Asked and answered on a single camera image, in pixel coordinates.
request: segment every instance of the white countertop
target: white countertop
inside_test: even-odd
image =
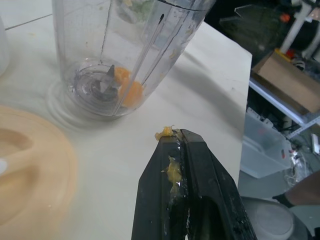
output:
[[[0,3],[1,14],[11,2]],[[14,16],[2,19],[6,26],[17,24]],[[141,108],[115,121],[70,127],[56,121],[46,104],[50,85],[60,81],[52,21],[47,16],[7,30],[12,55],[0,76],[0,104],[53,122],[75,148],[77,191],[57,240],[131,238],[138,180],[157,146],[154,134],[163,126],[201,135],[238,182],[250,53],[203,23]]]

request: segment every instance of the white cup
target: white cup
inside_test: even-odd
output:
[[[0,17],[0,76],[9,65],[10,51],[5,26]]]

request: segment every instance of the cardboard box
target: cardboard box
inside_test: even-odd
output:
[[[320,111],[320,83],[273,52],[252,71],[255,79],[300,114]]]

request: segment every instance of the clear plastic blender cup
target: clear plastic blender cup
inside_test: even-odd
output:
[[[70,98],[107,117],[131,113],[177,61],[215,0],[52,0]]]

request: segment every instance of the plastic bin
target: plastic bin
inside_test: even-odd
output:
[[[291,167],[291,145],[277,130],[245,115],[240,170],[263,178]]]

